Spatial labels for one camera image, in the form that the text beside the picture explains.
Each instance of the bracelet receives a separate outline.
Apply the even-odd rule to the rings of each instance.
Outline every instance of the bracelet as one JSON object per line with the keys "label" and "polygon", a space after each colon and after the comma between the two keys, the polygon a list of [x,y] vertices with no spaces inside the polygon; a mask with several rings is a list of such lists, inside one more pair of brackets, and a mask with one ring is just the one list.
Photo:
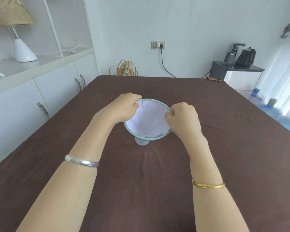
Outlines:
{"label": "bracelet", "polygon": [[99,162],[94,162],[90,160],[84,160],[75,156],[66,155],[65,161],[68,161],[72,164],[79,164],[87,167],[97,168],[99,166]]}
{"label": "bracelet", "polygon": [[224,183],[222,183],[221,185],[206,185],[206,184],[202,184],[202,183],[197,183],[193,179],[191,180],[191,182],[196,187],[200,187],[200,188],[204,188],[204,189],[206,189],[206,188],[222,188],[222,187],[225,187]]}

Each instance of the dried grass decoration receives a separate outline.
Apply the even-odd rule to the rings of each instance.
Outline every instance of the dried grass decoration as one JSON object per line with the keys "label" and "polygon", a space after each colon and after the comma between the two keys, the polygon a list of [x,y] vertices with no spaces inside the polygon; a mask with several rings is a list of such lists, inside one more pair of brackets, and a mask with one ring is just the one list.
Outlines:
{"label": "dried grass decoration", "polygon": [[138,76],[138,72],[136,71],[136,67],[133,62],[122,59],[117,66],[114,76]]}

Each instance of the silver bangle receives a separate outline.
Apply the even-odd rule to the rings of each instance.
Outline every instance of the silver bangle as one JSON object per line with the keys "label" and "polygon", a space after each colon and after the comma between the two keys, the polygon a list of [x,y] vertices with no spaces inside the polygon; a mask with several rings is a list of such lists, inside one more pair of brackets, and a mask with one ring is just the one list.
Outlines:
{"label": "silver bangle", "polygon": [[99,166],[99,162],[94,162],[90,160],[84,160],[75,156],[66,155],[65,161],[68,161],[73,164],[79,164],[87,167],[97,168]]}

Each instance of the person's left hand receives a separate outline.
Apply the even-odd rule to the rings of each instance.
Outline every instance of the person's left hand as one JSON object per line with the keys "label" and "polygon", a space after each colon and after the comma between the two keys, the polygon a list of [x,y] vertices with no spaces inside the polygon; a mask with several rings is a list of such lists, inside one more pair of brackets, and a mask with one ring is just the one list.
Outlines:
{"label": "person's left hand", "polygon": [[118,98],[112,101],[105,108],[112,114],[116,123],[130,120],[139,107],[139,103],[135,103],[142,98],[141,95],[127,93],[120,94]]}

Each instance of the hand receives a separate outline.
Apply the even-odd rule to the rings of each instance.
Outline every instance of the hand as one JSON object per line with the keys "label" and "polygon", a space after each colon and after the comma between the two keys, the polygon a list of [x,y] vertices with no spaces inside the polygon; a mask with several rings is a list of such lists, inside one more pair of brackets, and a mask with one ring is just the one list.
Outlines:
{"label": "hand", "polygon": [[194,106],[182,102],[174,104],[170,109],[174,116],[170,112],[166,112],[165,119],[171,130],[182,141],[202,136],[200,121]]}
{"label": "hand", "polygon": [[139,107],[139,103],[135,102],[141,98],[141,95],[133,93],[120,94],[118,98],[105,108],[112,115],[116,123],[124,122],[130,120],[135,115],[136,109]]}

